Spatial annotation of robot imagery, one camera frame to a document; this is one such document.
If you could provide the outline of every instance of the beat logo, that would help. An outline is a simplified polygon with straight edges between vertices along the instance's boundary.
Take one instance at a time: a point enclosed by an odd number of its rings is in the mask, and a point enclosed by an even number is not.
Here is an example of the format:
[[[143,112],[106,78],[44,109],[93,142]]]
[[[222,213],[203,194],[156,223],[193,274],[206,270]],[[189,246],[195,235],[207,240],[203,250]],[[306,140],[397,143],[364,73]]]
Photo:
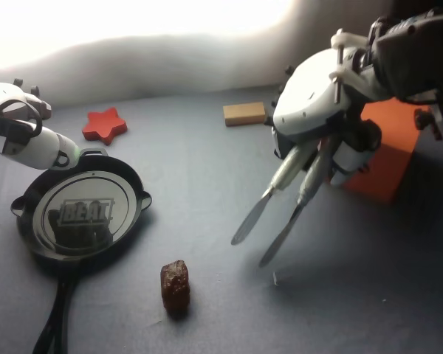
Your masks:
[[[61,205],[59,226],[103,225],[111,220],[113,198],[67,199]]]

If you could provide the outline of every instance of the chocolate chunk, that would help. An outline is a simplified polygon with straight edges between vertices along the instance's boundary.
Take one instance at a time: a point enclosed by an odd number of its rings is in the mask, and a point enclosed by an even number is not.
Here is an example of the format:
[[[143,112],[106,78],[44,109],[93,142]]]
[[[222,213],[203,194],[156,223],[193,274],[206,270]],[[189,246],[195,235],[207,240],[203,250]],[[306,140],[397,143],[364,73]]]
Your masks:
[[[161,268],[161,295],[167,311],[184,310],[189,305],[189,270],[183,260]]]

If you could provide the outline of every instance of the white backdrop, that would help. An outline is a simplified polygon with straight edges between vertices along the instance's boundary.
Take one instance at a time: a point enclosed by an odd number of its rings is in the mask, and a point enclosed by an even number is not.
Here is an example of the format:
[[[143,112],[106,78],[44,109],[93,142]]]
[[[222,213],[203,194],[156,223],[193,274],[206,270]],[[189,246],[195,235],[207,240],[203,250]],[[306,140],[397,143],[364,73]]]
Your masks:
[[[40,1],[0,1],[0,81],[38,85],[54,107],[279,83],[338,28],[367,35],[392,3]]]

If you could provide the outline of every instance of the gray tabletop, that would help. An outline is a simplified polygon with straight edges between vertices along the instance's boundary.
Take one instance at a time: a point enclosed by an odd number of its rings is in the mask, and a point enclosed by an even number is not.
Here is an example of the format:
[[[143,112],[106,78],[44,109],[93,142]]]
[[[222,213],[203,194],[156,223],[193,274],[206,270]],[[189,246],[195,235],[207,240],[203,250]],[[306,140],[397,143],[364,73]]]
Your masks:
[[[107,147],[141,176],[153,205],[124,257],[85,276],[72,299],[69,354],[443,354],[443,142],[420,137],[394,206],[323,186],[267,269],[257,263],[289,218],[302,175],[250,237],[234,231],[280,164],[263,125],[224,126],[222,106],[271,88],[56,111],[75,140],[89,111],[115,106],[128,132]],[[0,150],[3,139],[0,138]],[[56,280],[21,242],[11,202],[41,172],[0,156],[0,353],[31,353]],[[184,260],[190,311],[170,320],[159,272]],[[286,269],[279,286],[272,270]]]

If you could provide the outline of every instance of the wall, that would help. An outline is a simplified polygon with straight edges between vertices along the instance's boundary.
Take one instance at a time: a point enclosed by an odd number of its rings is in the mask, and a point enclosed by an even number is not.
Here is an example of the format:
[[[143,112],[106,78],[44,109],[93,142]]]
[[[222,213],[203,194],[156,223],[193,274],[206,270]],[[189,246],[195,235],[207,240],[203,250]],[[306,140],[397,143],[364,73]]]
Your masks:
[[[238,39],[186,35],[104,40],[0,69],[0,81],[22,78],[25,90],[38,85],[43,99],[55,108],[270,85],[284,80],[287,64],[297,65],[329,47],[330,37],[338,28],[367,35],[371,23],[387,15],[392,3],[293,1],[287,18],[258,35]],[[46,38],[46,29],[34,31],[32,37],[34,41],[52,40]]]

